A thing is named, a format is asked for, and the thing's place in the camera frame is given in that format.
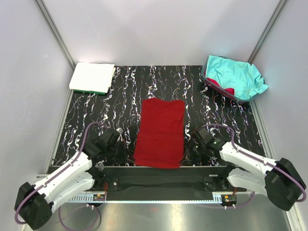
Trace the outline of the red t shirt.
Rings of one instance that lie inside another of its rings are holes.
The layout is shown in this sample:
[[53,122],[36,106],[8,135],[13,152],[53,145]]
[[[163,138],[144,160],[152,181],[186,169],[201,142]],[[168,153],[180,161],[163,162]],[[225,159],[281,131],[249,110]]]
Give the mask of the red t shirt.
[[184,154],[184,114],[182,100],[142,101],[141,125],[133,158],[135,165],[179,168]]

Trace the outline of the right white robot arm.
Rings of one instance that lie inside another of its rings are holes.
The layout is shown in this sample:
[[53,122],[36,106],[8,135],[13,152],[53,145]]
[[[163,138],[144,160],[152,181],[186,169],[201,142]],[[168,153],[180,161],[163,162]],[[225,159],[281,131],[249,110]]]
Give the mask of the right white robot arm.
[[233,191],[222,199],[222,206],[236,207],[236,190],[246,189],[267,197],[276,207],[289,211],[297,202],[307,199],[306,185],[291,161],[262,157],[235,144],[234,131],[230,138],[212,135],[204,125],[192,132],[189,147],[180,164],[200,166],[214,158],[224,170],[214,177],[203,179],[206,191]]

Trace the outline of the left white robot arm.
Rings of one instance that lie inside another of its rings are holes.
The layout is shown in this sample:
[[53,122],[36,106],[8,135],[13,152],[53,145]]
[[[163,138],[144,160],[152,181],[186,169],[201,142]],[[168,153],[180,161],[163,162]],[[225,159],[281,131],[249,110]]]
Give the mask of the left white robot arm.
[[40,229],[59,207],[75,196],[106,186],[104,161],[117,150],[123,132],[122,128],[109,128],[93,141],[83,140],[79,151],[61,167],[34,184],[22,184],[14,205],[15,222]]

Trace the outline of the crimson t shirt in basket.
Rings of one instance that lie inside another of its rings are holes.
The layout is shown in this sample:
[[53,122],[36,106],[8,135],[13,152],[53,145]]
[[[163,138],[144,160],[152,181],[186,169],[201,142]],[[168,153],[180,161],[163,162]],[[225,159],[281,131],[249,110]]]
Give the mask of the crimson t shirt in basket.
[[214,79],[212,78],[205,78],[205,81],[212,86],[213,89],[219,91],[221,94],[229,94],[229,95],[234,95],[235,90],[233,88],[222,88],[221,85]]

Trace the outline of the folded white t shirt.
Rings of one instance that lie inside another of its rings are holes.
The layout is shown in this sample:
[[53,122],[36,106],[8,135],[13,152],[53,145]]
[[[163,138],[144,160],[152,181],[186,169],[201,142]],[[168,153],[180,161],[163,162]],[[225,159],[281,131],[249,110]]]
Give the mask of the folded white t shirt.
[[77,63],[69,88],[107,93],[111,87],[115,69],[114,64]]

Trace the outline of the teal t shirt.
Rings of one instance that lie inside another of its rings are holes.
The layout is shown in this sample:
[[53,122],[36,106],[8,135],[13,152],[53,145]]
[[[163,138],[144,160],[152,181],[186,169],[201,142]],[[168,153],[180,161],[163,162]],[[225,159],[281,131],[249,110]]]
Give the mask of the teal t shirt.
[[234,96],[244,100],[268,89],[264,78],[253,64],[220,56],[208,57],[205,77],[216,80],[222,88],[233,88]]

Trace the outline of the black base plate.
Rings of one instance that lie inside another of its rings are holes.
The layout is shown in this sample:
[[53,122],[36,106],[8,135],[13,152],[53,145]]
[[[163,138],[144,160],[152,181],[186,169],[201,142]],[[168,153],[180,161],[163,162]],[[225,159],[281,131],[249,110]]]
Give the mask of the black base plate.
[[108,202],[203,203],[214,193],[243,193],[224,179],[229,167],[106,167],[95,174],[91,191],[107,192]]

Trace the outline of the left aluminium frame post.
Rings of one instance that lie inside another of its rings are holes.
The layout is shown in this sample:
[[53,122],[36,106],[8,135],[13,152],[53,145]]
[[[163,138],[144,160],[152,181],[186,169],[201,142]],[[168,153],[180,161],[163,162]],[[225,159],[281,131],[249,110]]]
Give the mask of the left aluminium frame post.
[[34,0],[36,6],[38,7],[40,13],[42,14],[48,28],[50,29],[53,37],[55,38],[55,41],[57,42],[61,52],[64,55],[64,58],[68,62],[69,66],[71,67],[72,70],[75,69],[76,64],[74,62],[74,59],[72,55],[70,54],[69,49],[67,48],[52,16],[51,13],[49,12],[45,2],[43,0]]

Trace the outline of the aluminium frame post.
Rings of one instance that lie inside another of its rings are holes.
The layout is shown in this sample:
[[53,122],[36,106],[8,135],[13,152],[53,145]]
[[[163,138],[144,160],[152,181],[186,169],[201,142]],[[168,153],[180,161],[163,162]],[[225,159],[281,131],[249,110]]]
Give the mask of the aluminium frame post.
[[69,66],[71,67],[72,70],[75,69],[76,64],[74,62],[74,59],[72,55],[70,54],[69,49],[67,48],[52,16],[51,13],[49,12],[45,2],[43,0],[34,0],[36,6],[38,7],[40,13],[42,14],[48,28],[50,29],[53,37],[55,38],[55,41],[57,42],[61,52],[64,55],[64,58],[68,62]]
[[275,7],[271,17],[269,18],[264,30],[262,31],[251,55],[248,58],[248,63],[252,64],[255,60],[256,56],[258,55],[260,49],[263,46],[263,43],[265,42],[266,38],[270,34],[271,30],[273,29],[275,23],[277,22],[280,14],[284,10],[286,4],[288,3],[288,0],[279,0],[277,6]]

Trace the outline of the right aluminium frame post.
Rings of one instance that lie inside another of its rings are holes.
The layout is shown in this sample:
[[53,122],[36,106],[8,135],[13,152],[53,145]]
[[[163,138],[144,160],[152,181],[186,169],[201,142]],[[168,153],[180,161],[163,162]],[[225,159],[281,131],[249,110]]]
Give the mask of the right aluminium frame post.
[[277,22],[280,14],[284,10],[286,4],[288,3],[288,0],[279,0],[277,6],[275,7],[271,17],[269,18],[264,30],[262,31],[251,55],[248,58],[248,63],[252,64],[255,60],[256,56],[258,55],[260,49],[263,46],[263,43],[265,42],[266,38],[270,34],[271,30],[273,29],[275,23]]

